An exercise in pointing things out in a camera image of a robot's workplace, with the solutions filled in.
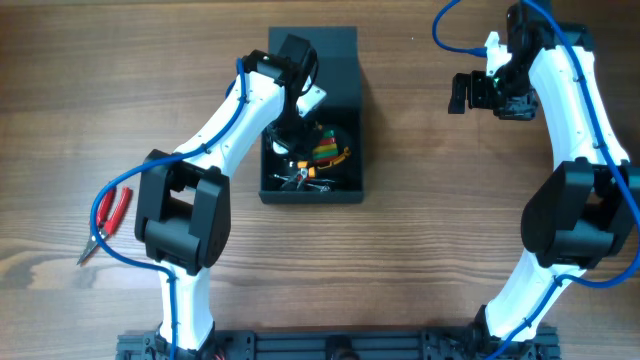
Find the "orange black pliers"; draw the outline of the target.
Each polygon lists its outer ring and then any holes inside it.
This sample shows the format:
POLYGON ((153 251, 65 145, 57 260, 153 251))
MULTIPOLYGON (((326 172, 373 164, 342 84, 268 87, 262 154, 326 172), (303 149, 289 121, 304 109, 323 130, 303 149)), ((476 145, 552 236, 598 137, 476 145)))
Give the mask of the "orange black pliers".
MULTIPOLYGON (((355 146, 353 145, 353 139, 346 130, 344 130, 343 128, 337 125, 318 124, 318 128, 320 130, 320 137, 319 137, 319 140, 311 148, 311 152, 304 158, 292 158, 292 157, 286 158, 284 160, 283 168, 278 170, 274 174, 283 175, 283 176, 300 175, 302 180, 307 182, 309 182, 308 178, 310 177, 331 178, 331 179, 339 180, 339 182, 336 184, 327 184, 332 188, 332 190, 335 190, 338 187, 344 187, 348 183, 351 160, 354 157, 355 146), (312 161, 312 150, 314 147, 318 145, 320 139, 322 138, 323 133, 327 130, 335 131, 340 155, 335 166, 318 169, 312 161)), ((280 189, 280 190, 296 191, 293 184, 288 185, 284 189, 280 189)), ((302 188, 300 191, 297 191, 297 192, 303 192, 303 191, 319 192, 318 190, 308 189, 308 188, 302 188)))

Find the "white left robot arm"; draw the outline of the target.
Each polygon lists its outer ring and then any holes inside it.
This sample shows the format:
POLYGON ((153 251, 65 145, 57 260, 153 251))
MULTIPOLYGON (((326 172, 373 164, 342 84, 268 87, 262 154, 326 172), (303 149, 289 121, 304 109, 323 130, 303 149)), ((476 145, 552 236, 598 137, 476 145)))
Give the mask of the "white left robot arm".
POLYGON ((314 78, 318 55, 289 34, 279 50, 237 60, 236 77, 205 125, 173 153, 143 162, 134 233, 161 280, 158 351, 168 359, 213 355, 209 270, 231 230, 231 180, 266 129, 294 135, 325 98, 314 78))

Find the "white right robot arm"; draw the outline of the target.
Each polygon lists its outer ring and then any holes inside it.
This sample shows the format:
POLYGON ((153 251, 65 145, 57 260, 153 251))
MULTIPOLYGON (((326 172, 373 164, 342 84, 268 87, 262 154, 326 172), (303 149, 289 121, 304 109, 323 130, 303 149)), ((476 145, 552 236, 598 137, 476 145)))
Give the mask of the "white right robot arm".
POLYGON ((547 1, 517 2, 506 20, 505 37, 491 33, 473 50, 485 69, 453 77, 448 110, 519 121, 543 114, 554 168, 523 210, 515 269, 472 327, 471 351, 490 359, 531 341, 561 293, 588 286, 587 271, 639 228, 639 170, 609 123, 588 30, 557 22, 547 1))

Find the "black box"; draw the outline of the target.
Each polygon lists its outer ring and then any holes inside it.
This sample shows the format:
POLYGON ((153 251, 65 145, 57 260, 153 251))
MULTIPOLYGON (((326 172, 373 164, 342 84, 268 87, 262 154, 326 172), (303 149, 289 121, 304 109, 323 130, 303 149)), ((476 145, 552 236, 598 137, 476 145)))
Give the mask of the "black box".
POLYGON ((355 204, 364 198, 362 146, 362 81, 355 27, 272 27, 269 29, 269 50, 283 47, 285 39, 295 35, 306 39, 316 50, 319 77, 315 85, 327 92, 324 102, 314 111, 318 124, 337 125, 353 139, 348 183, 331 192, 283 191, 280 182, 270 178, 283 168, 290 156, 276 156, 267 150, 264 136, 261 150, 261 189, 265 204, 355 204))

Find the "round white tape measure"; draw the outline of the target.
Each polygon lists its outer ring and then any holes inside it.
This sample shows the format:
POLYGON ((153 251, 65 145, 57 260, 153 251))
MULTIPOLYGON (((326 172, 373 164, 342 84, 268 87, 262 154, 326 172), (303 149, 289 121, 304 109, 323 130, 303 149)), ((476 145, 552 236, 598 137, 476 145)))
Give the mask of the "round white tape measure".
POLYGON ((272 151, 276 155, 287 155, 289 153, 289 149, 286 146, 281 145, 277 141, 272 142, 272 151))

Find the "clear case coloured screwdrivers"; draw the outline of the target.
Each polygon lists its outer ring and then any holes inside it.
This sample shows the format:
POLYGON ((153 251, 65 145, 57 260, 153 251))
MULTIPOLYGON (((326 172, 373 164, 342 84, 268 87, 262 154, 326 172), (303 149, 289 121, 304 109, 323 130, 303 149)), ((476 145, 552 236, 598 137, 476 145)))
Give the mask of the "clear case coloured screwdrivers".
POLYGON ((318 145, 312 150, 312 161, 320 168, 329 168, 336 165, 339 159, 339 148, 334 130, 323 133, 318 145))

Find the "silver L-shaped socket wrench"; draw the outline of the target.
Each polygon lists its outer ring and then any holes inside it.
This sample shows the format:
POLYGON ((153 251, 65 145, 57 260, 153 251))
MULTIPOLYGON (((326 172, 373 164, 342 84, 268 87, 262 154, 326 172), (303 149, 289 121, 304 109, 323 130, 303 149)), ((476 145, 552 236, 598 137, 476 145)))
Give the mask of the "silver L-shaped socket wrench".
POLYGON ((332 188, 327 184, 316 184, 312 182, 303 181, 300 175, 289 175, 283 176, 278 174, 270 175, 271 179, 280 180, 282 184, 280 185, 280 189, 284 189, 288 185, 293 184, 296 191, 300 191, 302 188, 314 189, 319 192, 330 192, 332 188))

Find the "black red screwdriver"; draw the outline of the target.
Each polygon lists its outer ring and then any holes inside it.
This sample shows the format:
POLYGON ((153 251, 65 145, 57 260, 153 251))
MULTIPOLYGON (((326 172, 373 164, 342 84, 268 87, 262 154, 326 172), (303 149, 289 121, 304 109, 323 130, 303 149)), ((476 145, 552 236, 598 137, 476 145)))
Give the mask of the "black red screwdriver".
POLYGON ((331 178, 317 178, 317 177, 310 177, 308 178, 308 181, 314 184, 336 184, 339 182, 339 180, 335 180, 331 178))

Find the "red handled cutters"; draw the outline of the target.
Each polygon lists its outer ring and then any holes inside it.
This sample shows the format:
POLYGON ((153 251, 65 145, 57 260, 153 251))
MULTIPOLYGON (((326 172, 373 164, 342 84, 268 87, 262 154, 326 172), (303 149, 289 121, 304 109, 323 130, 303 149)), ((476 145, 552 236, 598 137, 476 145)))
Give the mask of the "red handled cutters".
MULTIPOLYGON (((123 187, 115 209, 111 210, 116 193, 117 190, 115 188, 109 190, 98 206, 96 224, 99 229, 99 235, 103 240, 107 240, 116 233, 124 219, 124 216, 126 215, 133 196, 133 190, 131 188, 127 186, 123 187)), ((79 256, 77 265, 85 263, 92 256, 97 247, 98 243, 96 241, 96 237, 94 235, 89 235, 86 246, 79 256)))

